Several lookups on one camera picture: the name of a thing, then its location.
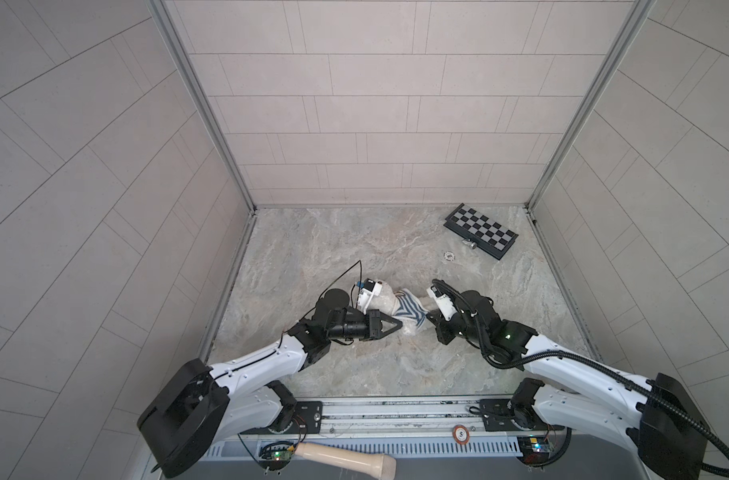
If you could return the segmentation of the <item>white teddy bear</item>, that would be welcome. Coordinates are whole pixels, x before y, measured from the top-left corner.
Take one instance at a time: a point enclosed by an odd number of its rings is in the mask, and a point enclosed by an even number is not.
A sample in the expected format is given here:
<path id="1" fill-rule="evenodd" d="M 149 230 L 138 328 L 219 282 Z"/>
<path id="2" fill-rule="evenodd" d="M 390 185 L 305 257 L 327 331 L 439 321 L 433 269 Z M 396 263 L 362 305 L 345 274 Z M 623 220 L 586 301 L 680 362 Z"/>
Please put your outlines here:
<path id="1" fill-rule="evenodd" d="M 370 304 L 370 309 L 380 310 L 388 315 L 394 312 L 397 300 L 395 293 L 399 290 L 394 290 L 388 283 L 383 282 L 383 290 L 381 295 L 376 297 Z"/>

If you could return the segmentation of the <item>blue white striped sweater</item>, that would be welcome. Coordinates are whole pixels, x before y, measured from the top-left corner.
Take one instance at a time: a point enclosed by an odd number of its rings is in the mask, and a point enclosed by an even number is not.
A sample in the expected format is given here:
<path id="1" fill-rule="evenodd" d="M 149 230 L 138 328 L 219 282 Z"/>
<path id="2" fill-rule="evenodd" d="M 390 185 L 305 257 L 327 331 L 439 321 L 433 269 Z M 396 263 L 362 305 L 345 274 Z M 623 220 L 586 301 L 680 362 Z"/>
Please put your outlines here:
<path id="1" fill-rule="evenodd" d="M 426 322 L 429 312 L 424 308 L 420 299 L 409 290 L 399 290 L 395 296 L 397 304 L 391 316 L 402 322 L 402 334 L 415 336 L 419 328 Z"/>

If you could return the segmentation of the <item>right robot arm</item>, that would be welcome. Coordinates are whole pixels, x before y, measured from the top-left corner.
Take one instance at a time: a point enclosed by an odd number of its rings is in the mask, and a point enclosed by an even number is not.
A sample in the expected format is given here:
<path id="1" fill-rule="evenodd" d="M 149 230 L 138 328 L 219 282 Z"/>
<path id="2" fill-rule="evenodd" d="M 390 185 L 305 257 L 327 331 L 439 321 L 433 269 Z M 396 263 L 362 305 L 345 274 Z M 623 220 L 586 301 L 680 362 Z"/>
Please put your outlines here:
<path id="1" fill-rule="evenodd" d="M 676 378 L 613 369 L 562 348 L 533 328 L 500 318 L 491 298 L 440 280 L 427 290 L 438 340 L 465 338 L 500 370 L 528 372 L 509 402 L 518 426 L 537 420 L 598 437 L 637 454 L 664 479 L 697 479 L 713 436 Z"/>

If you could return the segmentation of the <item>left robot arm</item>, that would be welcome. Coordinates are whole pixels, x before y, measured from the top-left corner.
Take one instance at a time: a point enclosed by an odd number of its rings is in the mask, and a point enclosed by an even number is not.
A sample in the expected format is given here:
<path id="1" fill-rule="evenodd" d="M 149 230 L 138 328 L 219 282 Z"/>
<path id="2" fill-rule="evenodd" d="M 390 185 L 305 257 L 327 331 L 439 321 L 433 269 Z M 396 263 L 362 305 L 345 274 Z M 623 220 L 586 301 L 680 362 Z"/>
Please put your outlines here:
<path id="1" fill-rule="evenodd" d="M 172 479 L 214 442 L 252 429 L 284 431 L 298 401 L 282 378 L 321 360 L 332 342 L 380 340 L 403 327 L 379 310 L 356 309 L 340 289 L 322 294 L 310 313 L 269 346 L 212 365 L 194 358 L 170 378 L 136 422 L 156 470 Z"/>

